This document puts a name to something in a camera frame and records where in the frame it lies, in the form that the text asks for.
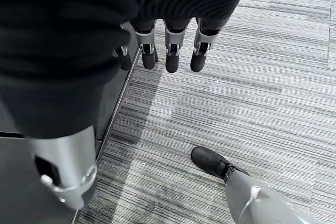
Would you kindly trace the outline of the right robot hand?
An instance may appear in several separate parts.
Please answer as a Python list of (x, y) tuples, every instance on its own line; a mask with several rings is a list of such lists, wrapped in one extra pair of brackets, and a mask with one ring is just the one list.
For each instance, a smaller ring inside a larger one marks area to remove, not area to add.
[(239, 1), (1, 0), (1, 100), (30, 142), (40, 181), (61, 202), (81, 209), (95, 190), (95, 126), (104, 86), (128, 53), (123, 24), (133, 27), (152, 69), (162, 19), (166, 70), (174, 73), (195, 18), (190, 66), (199, 72)]

